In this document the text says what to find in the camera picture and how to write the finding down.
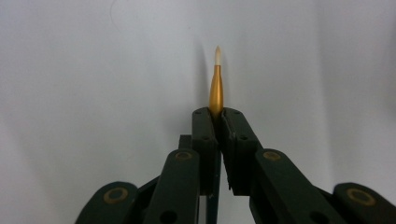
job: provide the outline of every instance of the gold ferrule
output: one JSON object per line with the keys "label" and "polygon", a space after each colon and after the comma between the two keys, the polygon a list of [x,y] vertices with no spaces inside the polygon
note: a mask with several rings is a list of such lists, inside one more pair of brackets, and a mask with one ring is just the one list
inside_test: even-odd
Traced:
{"label": "gold ferrule", "polygon": [[209,96],[209,111],[213,120],[218,120],[223,110],[223,89],[221,79],[221,66],[215,65],[215,74],[212,78]]}

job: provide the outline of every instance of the brush bristles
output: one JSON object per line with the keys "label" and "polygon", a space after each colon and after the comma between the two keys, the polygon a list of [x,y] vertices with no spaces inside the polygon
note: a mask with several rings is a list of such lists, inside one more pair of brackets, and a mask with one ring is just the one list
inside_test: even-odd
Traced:
{"label": "brush bristles", "polygon": [[221,65],[221,51],[219,46],[216,48],[215,65]]}

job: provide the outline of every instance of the white backdrop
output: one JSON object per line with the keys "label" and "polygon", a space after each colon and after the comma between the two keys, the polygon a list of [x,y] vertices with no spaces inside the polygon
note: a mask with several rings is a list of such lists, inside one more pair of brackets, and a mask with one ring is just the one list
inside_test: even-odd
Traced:
{"label": "white backdrop", "polygon": [[[328,191],[396,203],[395,1],[3,0],[0,217],[73,223],[103,185],[157,176],[207,106],[225,106]],[[227,190],[219,223],[253,223]]]}

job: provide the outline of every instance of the screw head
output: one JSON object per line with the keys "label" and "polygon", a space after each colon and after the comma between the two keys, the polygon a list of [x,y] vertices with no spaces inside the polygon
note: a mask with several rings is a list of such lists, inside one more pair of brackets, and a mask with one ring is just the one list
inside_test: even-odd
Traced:
{"label": "screw head", "polygon": [[269,161],[278,161],[281,159],[280,155],[273,151],[266,151],[262,155]]}
{"label": "screw head", "polygon": [[361,189],[347,189],[346,195],[355,203],[359,203],[365,206],[373,206],[376,203],[375,198]]}
{"label": "screw head", "polygon": [[192,158],[190,152],[178,152],[175,156],[177,161],[187,161]]}
{"label": "screw head", "polygon": [[128,196],[128,190],[125,188],[114,188],[108,190],[103,196],[106,203],[114,204],[124,201]]}

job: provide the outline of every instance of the white tip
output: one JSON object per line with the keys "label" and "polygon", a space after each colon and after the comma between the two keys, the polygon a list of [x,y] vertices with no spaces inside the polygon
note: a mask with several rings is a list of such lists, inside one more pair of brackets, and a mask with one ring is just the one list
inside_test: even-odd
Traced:
{"label": "white tip", "polygon": [[221,65],[221,51],[219,46],[216,48],[215,65]]}

